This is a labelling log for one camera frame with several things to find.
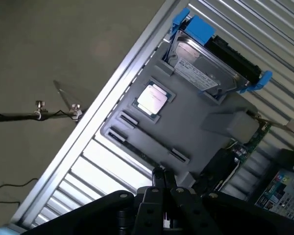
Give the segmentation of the dark RAM stick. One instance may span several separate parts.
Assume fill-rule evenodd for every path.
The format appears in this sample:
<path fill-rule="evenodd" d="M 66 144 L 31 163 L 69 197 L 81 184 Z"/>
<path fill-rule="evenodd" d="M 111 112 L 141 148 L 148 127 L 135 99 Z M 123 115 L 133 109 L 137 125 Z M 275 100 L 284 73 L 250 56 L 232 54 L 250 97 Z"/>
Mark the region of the dark RAM stick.
<path fill-rule="evenodd" d="M 127 149 L 129 152 L 131 152 L 133 155 L 136 155 L 139 159 L 145 161 L 152 167 L 159 167 L 160 165 L 155 162 L 152 158 L 150 158 L 148 155 L 143 153 L 141 150 L 130 144 L 126 139 L 119 137 L 117 134 L 114 134 L 112 132 L 108 132 L 107 134 L 110 141 L 114 141 L 115 143 L 119 144 L 120 146 L 123 146 L 125 149 Z"/>

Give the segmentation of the green graphics card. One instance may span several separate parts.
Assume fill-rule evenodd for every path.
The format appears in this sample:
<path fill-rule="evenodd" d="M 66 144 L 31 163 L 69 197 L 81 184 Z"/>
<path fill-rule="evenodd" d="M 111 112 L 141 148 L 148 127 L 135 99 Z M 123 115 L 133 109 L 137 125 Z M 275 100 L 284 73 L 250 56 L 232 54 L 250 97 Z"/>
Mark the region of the green graphics card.
<path fill-rule="evenodd" d="M 272 124 L 260 116 L 252 115 L 252 117 L 257 120 L 259 127 L 249 142 L 241 143 L 232 140 L 226 147 L 218 150 L 193 185 L 195 191 L 198 193 L 206 193 L 211 190 L 220 191 L 256 150 Z"/>

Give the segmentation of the grey plastic parts rack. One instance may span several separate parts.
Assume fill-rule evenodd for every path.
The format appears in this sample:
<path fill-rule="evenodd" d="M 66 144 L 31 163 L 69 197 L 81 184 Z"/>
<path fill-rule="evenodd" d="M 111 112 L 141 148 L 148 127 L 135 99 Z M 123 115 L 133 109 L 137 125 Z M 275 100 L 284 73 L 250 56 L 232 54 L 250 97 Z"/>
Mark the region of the grey plastic parts rack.
<path fill-rule="evenodd" d="M 126 139 L 160 166 L 174 171 L 176 181 L 191 187 L 214 155 L 231 140 L 248 142 L 259 123 L 248 111 L 257 109 L 237 93 L 217 104 L 162 60 L 162 43 L 129 87 L 100 129 Z M 138 108 L 137 99 L 148 84 L 167 93 L 168 100 L 151 116 Z M 139 162 L 152 167 L 123 146 L 111 141 Z"/>

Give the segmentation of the open PC case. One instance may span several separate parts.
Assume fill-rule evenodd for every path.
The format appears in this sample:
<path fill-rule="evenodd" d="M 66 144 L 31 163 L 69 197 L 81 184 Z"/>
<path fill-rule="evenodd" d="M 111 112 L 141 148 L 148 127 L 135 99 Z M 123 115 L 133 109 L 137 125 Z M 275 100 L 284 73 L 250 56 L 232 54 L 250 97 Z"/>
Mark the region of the open PC case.
<path fill-rule="evenodd" d="M 256 206 L 294 220 L 294 151 L 280 151 L 260 189 Z"/>

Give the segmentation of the silver CPU chip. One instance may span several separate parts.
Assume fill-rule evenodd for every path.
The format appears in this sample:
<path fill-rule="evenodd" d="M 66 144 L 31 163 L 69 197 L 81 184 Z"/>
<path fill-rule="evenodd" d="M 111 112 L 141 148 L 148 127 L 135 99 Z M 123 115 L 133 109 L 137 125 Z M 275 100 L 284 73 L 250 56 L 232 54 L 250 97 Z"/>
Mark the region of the silver CPU chip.
<path fill-rule="evenodd" d="M 167 102 L 167 93 L 155 84 L 148 84 L 137 99 L 138 108 L 149 115 L 156 115 Z"/>

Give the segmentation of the clear plastic plate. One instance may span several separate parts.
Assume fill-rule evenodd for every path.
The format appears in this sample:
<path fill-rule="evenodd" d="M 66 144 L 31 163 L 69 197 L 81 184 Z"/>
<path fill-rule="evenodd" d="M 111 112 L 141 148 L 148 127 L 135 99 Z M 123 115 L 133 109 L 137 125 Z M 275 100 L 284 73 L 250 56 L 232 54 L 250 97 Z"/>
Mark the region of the clear plastic plate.
<path fill-rule="evenodd" d="M 53 84 L 68 109 L 78 106 L 81 110 L 86 110 L 96 98 L 91 90 L 80 85 L 67 84 L 57 80 L 53 80 Z"/>

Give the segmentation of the silver hard disk drive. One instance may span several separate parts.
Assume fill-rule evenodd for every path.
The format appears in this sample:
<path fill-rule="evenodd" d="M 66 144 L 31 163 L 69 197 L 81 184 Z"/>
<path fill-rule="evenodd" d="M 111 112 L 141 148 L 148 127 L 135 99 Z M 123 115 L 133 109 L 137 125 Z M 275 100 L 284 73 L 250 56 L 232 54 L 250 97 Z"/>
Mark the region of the silver hard disk drive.
<path fill-rule="evenodd" d="M 176 32 L 166 61 L 200 92 L 212 96 L 236 92 L 250 84 L 241 74 L 182 30 Z"/>

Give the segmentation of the light blue corner piece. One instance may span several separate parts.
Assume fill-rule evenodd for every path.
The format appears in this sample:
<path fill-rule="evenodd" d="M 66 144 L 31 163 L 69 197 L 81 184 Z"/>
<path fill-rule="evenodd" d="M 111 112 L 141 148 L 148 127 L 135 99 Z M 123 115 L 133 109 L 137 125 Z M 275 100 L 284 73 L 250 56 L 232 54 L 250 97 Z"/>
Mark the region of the light blue corner piece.
<path fill-rule="evenodd" d="M 20 233 L 9 227 L 0 227 L 0 235 L 20 235 Z"/>

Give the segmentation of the black ribbed block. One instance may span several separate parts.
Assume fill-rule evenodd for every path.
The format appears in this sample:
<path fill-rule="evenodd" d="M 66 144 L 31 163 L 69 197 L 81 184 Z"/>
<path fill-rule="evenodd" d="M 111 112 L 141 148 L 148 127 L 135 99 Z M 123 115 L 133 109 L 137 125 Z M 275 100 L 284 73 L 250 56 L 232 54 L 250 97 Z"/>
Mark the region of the black ribbed block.
<path fill-rule="evenodd" d="M 220 36 L 210 38 L 204 47 L 242 75 L 252 85 L 255 85 L 260 80 L 261 69 L 234 50 Z"/>

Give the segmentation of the black stand pole with clamps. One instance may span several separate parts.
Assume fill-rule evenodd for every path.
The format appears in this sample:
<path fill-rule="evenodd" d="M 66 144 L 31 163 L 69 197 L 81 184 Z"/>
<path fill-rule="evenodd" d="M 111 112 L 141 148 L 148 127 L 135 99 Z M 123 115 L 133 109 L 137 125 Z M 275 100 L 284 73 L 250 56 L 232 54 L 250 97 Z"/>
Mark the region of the black stand pole with clamps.
<path fill-rule="evenodd" d="M 37 100 L 35 102 L 37 109 L 33 113 L 21 113 L 21 114 L 1 114 L 0 122 L 11 122 L 11 121 L 24 121 L 24 120 L 34 120 L 34 121 L 45 121 L 48 119 L 58 119 L 58 118 L 69 118 L 74 122 L 79 122 L 87 109 L 82 109 L 79 104 L 73 104 L 68 112 L 59 110 L 57 112 L 49 112 L 45 109 L 45 102 L 42 100 Z"/>

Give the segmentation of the blue plastic disk caddy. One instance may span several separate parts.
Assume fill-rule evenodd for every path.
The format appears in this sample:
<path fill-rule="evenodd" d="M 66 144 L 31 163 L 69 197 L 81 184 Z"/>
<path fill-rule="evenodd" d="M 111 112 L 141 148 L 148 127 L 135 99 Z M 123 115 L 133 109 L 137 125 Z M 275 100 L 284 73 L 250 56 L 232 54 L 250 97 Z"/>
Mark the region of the blue plastic disk caddy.
<path fill-rule="evenodd" d="M 171 26 L 170 46 L 178 30 L 184 31 L 187 35 L 195 39 L 195 41 L 202 46 L 204 46 L 210 38 L 217 36 L 215 35 L 215 29 L 212 26 L 210 26 L 208 23 L 206 23 L 203 19 L 201 19 L 199 16 L 193 16 L 190 19 L 187 19 L 189 12 L 190 12 L 189 9 L 184 8 L 173 19 L 172 26 Z M 163 57 L 165 61 L 166 61 L 167 53 L 168 52 L 166 52 L 166 55 Z M 271 80 L 272 72 L 269 70 L 262 71 L 259 78 L 260 80 L 255 85 L 252 85 L 250 83 L 246 88 L 239 90 L 238 92 L 244 93 L 246 91 L 255 91 L 255 90 L 262 89 Z"/>

